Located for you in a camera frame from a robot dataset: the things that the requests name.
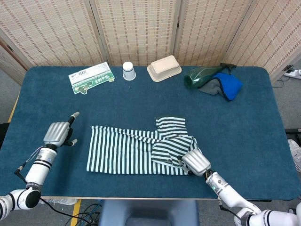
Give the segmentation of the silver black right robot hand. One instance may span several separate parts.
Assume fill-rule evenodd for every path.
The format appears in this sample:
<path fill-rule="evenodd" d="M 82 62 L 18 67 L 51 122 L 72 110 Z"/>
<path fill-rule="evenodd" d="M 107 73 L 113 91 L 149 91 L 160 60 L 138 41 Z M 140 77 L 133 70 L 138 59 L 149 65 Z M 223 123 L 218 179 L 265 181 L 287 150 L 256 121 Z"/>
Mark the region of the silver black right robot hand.
<path fill-rule="evenodd" d="M 204 176 L 212 175 L 211 163 L 199 149 L 188 151 L 184 156 L 178 156 L 178 163 L 188 175 Z"/>

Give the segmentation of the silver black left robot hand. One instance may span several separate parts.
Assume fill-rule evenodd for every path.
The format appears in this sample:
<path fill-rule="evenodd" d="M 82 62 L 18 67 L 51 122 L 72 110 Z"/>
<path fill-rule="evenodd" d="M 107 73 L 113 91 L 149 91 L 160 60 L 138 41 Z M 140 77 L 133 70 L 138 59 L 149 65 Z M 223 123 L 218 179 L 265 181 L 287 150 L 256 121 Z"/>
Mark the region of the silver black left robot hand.
<path fill-rule="evenodd" d="M 45 145 L 55 146 L 55 149 L 61 146 L 74 146 L 77 143 L 77 139 L 70 141 L 73 133 L 71 128 L 74 120 L 79 116 L 79 112 L 72 114 L 68 121 L 53 122 L 43 139 Z"/>

